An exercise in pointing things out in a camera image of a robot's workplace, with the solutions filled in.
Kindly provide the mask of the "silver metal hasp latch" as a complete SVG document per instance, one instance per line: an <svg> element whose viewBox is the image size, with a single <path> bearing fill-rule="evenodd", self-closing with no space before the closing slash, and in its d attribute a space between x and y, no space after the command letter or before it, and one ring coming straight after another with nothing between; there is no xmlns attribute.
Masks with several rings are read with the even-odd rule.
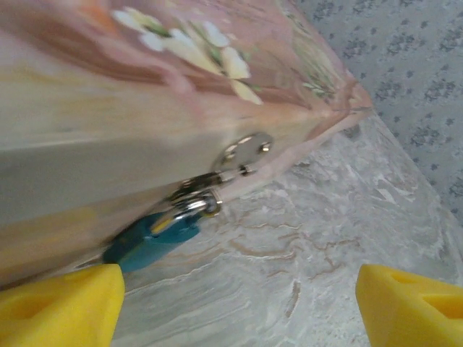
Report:
<svg viewBox="0 0 463 347"><path fill-rule="evenodd" d="M254 166L273 147L273 138L265 132L255 132L231 143L213 162L211 172L183 181L169 196L173 204L183 202L213 188L230 184L241 176L249 176Z"/></svg>

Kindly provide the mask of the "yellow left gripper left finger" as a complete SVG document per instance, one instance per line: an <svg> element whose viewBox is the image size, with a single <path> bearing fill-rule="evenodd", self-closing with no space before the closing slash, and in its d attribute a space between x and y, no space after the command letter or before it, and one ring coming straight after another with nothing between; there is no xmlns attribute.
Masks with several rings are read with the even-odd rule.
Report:
<svg viewBox="0 0 463 347"><path fill-rule="evenodd" d="M0 291L0 347L110 347L124 292L118 265Z"/></svg>

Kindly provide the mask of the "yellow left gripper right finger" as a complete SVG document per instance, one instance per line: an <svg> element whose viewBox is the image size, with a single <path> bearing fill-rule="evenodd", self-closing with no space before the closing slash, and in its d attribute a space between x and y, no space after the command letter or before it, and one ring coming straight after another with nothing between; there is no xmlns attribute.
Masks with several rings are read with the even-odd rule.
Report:
<svg viewBox="0 0 463 347"><path fill-rule="evenodd" d="M355 295L371 347L463 347L463 287L362 265Z"/></svg>

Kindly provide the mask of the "pink box with rabbit print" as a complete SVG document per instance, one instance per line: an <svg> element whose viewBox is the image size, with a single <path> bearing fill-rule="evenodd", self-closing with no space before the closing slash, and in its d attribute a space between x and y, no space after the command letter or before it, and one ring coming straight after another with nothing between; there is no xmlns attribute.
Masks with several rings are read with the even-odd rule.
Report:
<svg viewBox="0 0 463 347"><path fill-rule="evenodd" d="M0 290L97 257L255 132L263 186L374 108L294 0L0 0Z"/></svg>

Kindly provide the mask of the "teal padlock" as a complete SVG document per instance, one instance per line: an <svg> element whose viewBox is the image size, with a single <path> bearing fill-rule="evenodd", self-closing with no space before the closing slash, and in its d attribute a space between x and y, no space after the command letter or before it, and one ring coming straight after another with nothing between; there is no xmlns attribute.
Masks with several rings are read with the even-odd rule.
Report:
<svg viewBox="0 0 463 347"><path fill-rule="evenodd" d="M102 261L124 273L141 270L198 235L200 220L218 215L221 207L213 190L170 202L165 211L140 218L115 237Z"/></svg>

